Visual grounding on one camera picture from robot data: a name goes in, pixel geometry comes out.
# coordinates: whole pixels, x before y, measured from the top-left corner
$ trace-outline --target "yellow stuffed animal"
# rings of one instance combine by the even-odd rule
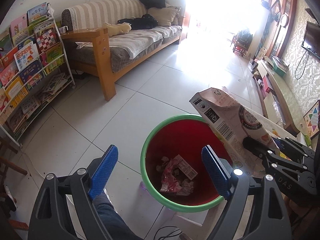
[[[109,37],[116,36],[119,34],[127,34],[131,30],[131,25],[129,23],[122,23],[122,24],[109,24],[104,23],[102,27],[108,28],[108,35]]]

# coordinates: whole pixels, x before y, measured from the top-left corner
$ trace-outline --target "sofa leg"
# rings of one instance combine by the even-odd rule
[[[112,71],[108,33],[92,39],[94,58],[105,100],[116,94],[115,78]]]

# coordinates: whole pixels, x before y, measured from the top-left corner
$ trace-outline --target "beige pillow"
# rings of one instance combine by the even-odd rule
[[[148,14],[151,14],[157,21],[158,25],[162,27],[171,26],[173,19],[177,14],[177,10],[173,8],[150,8]]]
[[[177,10],[177,14],[174,17],[171,25],[179,25],[179,18],[180,18],[180,11],[181,11],[181,6],[167,6],[167,8],[173,8]]]

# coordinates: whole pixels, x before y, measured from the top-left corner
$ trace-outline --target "television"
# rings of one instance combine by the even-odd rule
[[[320,59],[320,26],[307,22],[306,32],[301,45],[305,50]]]

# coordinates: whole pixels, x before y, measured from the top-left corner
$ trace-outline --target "checkered book cover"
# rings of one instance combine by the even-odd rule
[[[56,43],[54,32],[52,30],[48,30],[37,38],[37,43],[41,52],[45,52]]]

